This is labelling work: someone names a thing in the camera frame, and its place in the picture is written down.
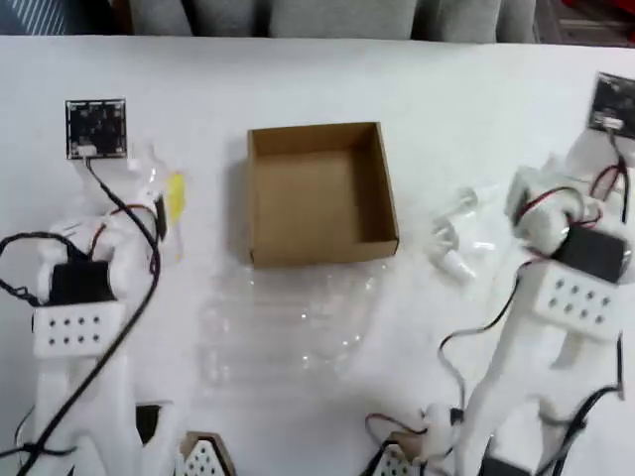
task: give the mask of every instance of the clear plastic packaging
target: clear plastic packaging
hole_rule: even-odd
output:
[[[496,250],[495,235],[482,216],[496,190],[495,186],[459,189],[430,212],[420,231],[430,261],[457,284],[465,285],[475,279]]]
[[[199,315],[202,394],[280,401],[332,391],[363,341],[387,273],[373,262],[236,267],[212,278]]]

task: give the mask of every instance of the cardboard piece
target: cardboard piece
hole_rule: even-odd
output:
[[[379,123],[249,131],[256,267],[369,261],[399,233]]]

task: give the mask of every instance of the brown cardboard box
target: brown cardboard box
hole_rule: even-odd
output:
[[[397,220],[378,123],[249,131],[256,267],[394,255]]]

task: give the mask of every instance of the black wire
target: black wire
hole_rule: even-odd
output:
[[[134,313],[132,314],[128,322],[124,325],[124,327],[121,329],[119,334],[117,334],[117,336],[112,341],[110,346],[106,349],[103,356],[97,361],[94,368],[86,376],[83,382],[81,382],[79,387],[77,387],[77,389],[72,393],[72,395],[68,398],[68,400],[64,402],[62,407],[58,410],[58,412],[51,419],[47,427],[44,429],[44,431],[42,432],[42,434],[40,435],[40,437],[34,444],[34,447],[37,449],[37,451],[33,451],[29,455],[29,458],[27,459],[25,465],[22,468],[20,468],[20,471],[18,472],[18,476],[26,475],[29,472],[29,470],[33,467],[33,465],[36,463],[40,455],[46,454],[44,452],[44,445],[46,444],[47,440],[51,437],[53,432],[60,425],[60,423],[62,422],[64,417],[68,414],[72,406],[79,400],[79,398],[84,394],[84,392],[90,386],[90,384],[103,371],[103,368],[106,366],[108,361],[112,358],[112,356],[115,354],[117,349],[119,349],[123,341],[126,339],[126,337],[128,337],[128,335],[130,334],[134,326],[137,324],[137,322],[139,321],[139,318],[141,317],[143,312],[146,310],[146,307],[150,303],[150,299],[152,298],[152,296],[155,293],[155,290],[157,289],[157,284],[159,283],[159,277],[161,275],[161,255],[159,253],[157,242],[155,241],[150,231],[148,231],[148,228],[146,228],[146,226],[143,224],[141,219],[139,219],[139,217],[137,217],[137,215],[134,214],[134,212],[128,207],[128,205],[126,205],[126,203],[124,203],[123,200],[121,200],[121,198],[115,195],[112,192],[112,190],[108,187],[108,185],[106,185],[101,180],[101,178],[97,176],[97,174],[92,169],[92,166],[90,165],[90,161],[86,161],[86,167],[88,168],[88,171],[92,174],[92,176],[95,178],[95,180],[97,180],[97,182],[99,183],[99,186],[104,191],[104,193],[108,196],[108,198],[113,203],[115,203],[117,206],[121,207],[124,210],[126,215],[128,215],[128,217],[137,225],[137,227],[139,228],[143,236],[148,241],[148,244],[150,245],[150,248],[152,249],[152,261],[155,264],[155,266],[152,267],[152,283],[150,284],[150,287],[148,288],[148,291],[146,292],[146,295],[144,296],[143,300],[137,307],[137,310],[134,311]]]
[[[11,243],[15,243],[16,241],[26,240],[26,239],[56,240],[66,246],[66,253],[70,261],[88,259],[87,255],[83,253],[82,251],[80,251],[68,238],[58,233],[51,233],[48,231],[22,232],[22,233],[16,233],[15,235],[7,236],[2,241],[0,241],[0,256],[2,256],[2,254],[4,253],[4,250]],[[8,294],[13,296],[14,298],[25,300],[32,307],[38,307],[42,305],[38,297],[30,293],[26,286],[20,286],[18,288],[14,288],[10,284],[8,284],[6,281],[0,279],[0,288],[2,288],[4,291],[6,291]]]
[[[482,327],[475,327],[472,329],[462,329],[462,330],[457,330],[455,332],[453,332],[450,335],[447,335],[444,340],[441,341],[441,344],[439,345],[439,348],[437,349],[437,355],[439,356],[439,359],[442,361],[442,363],[445,365],[445,367],[452,373],[452,376],[454,377],[454,379],[456,380],[456,382],[458,383],[458,392],[459,392],[459,407],[461,410],[465,410],[465,404],[466,404],[466,389],[465,389],[465,379],[463,378],[463,376],[460,374],[460,372],[456,369],[456,367],[454,367],[452,365],[452,363],[447,359],[447,357],[445,357],[445,353],[444,353],[444,349],[445,346],[454,338],[456,337],[467,337],[469,335],[477,335],[477,334],[482,334],[483,332],[487,332],[488,330],[490,330],[492,327],[496,326],[496,324],[498,324],[498,322],[501,321],[501,319],[504,317],[505,313],[507,312],[507,309],[509,308],[509,306],[511,305],[513,299],[514,299],[514,295],[516,294],[516,292],[518,291],[518,285],[520,283],[520,272],[526,268],[527,266],[529,266],[532,262],[528,261],[526,263],[524,263],[523,265],[520,266],[520,268],[518,269],[518,271],[516,272],[516,279],[514,281],[514,287],[512,288],[512,291],[509,295],[509,297],[507,298],[507,301],[505,302],[505,304],[503,305],[502,309],[500,309],[500,311],[498,312],[498,314],[496,315],[496,317],[494,317],[494,319],[489,322],[488,324],[482,326]]]

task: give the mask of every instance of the white tabletop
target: white tabletop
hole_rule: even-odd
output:
[[[415,250],[419,212],[463,184],[498,182],[519,165],[541,165],[580,132],[598,71],[635,77],[635,51],[551,46],[453,46],[371,41],[164,38],[0,38],[0,235],[55,221],[79,180],[64,160],[64,101],[125,97],[128,135],[150,141],[191,177],[183,217],[186,259],[166,272],[133,344],[149,392],[195,381],[198,310],[219,269],[244,242],[240,173],[253,128],[381,121],[402,230],[402,253]],[[500,235],[507,233],[502,215]],[[503,244],[508,236],[497,237]],[[32,285],[29,245],[2,257],[0,272]],[[431,402],[455,402],[435,353],[456,327],[487,318],[495,266],[466,292],[436,279],[422,261],[393,286],[347,378],[329,399],[293,406],[221,407],[198,399],[190,427],[218,431],[242,475],[358,474],[373,453],[365,413],[410,417]],[[502,272],[494,304],[511,285]],[[185,294],[186,301],[178,296]],[[475,306],[473,300],[480,303]],[[35,395],[30,310],[2,294],[1,447]],[[626,382],[634,326],[627,324]],[[450,353],[473,385],[496,332]],[[606,367],[602,381],[613,379]],[[567,473],[626,474],[635,467],[626,403],[605,399],[576,444]],[[518,434],[518,446],[538,438]],[[15,468],[0,462],[2,473]]]

